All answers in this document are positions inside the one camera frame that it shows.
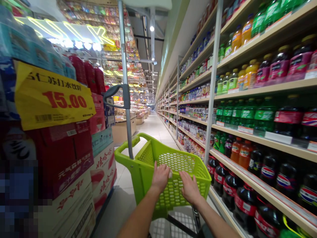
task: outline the yellow bottle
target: yellow bottle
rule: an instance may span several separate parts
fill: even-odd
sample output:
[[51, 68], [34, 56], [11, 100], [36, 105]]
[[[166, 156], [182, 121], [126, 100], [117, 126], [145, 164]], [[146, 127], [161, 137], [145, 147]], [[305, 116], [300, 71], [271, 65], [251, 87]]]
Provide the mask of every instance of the yellow bottle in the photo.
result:
[[257, 71], [259, 69], [259, 63], [256, 59], [250, 61], [250, 65], [245, 69], [245, 77], [244, 77], [244, 84], [243, 90], [248, 90], [253, 88], [257, 80]]

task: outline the price tag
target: price tag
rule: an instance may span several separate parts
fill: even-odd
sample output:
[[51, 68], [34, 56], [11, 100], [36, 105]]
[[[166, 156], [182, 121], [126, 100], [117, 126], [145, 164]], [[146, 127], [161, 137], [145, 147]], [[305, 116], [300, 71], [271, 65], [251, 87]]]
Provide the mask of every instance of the price tag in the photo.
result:
[[15, 103], [24, 130], [83, 121], [96, 114], [90, 89], [76, 80], [20, 61], [15, 61], [15, 68]]

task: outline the yellow price sign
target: yellow price sign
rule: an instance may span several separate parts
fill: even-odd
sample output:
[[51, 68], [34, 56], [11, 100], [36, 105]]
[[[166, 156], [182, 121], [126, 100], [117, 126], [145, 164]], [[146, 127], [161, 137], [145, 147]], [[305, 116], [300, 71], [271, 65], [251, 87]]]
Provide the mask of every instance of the yellow price sign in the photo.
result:
[[76, 80], [15, 61], [15, 103], [27, 130], [79, 122], [96, 114], [89, 88]]

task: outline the tiled floor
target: tiled floor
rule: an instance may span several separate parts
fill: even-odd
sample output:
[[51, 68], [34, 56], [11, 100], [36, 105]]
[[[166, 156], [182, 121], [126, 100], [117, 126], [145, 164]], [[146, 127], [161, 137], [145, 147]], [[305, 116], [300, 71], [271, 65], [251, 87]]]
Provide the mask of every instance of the tiled floor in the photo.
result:
[[[147, 119], [144, 120], [142, 125], [137, 126], [137, 131], [146, 133], [155, 139], [161, 141], [165, 145], [179, 149], [173, 140], [172, 136], [159, 119], [155, 112], [152, 112]], [[134, 156], [143, 147], [146, 140], [141, 141], [133, 148]], [[100, 223], [94, 233], [93, 238], [113, 238], [116, 237], [120, 228], [128, 219], [129, 215], [136, 207], [131, 174], [129, 170], [123, 165], [117, 163], [117, 180], [114, 185], [113, 195], [100, 219]], [[207, 199], [208, 203], [216, 210], [210, 198]], [[182, 222], [184, 225], [195, 231], [193, 213], [190, 206], [177, 207], [170, 215]], [[165, 219], [157, 219], [151, 223], [150, 233], [153, 238], [189, 238], [183, 231], [171, 225]]]

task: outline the cardboard box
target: cardboard box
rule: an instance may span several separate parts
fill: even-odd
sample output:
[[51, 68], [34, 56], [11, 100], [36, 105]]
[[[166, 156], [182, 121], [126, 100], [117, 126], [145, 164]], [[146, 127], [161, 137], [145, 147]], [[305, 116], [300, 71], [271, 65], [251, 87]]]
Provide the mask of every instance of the cardboard box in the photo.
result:
[[101, 95], [91, 93], [95, 104], [96, 114], [88, 119], [90, 124], [91, 135], [106, 129], [103, 97]]

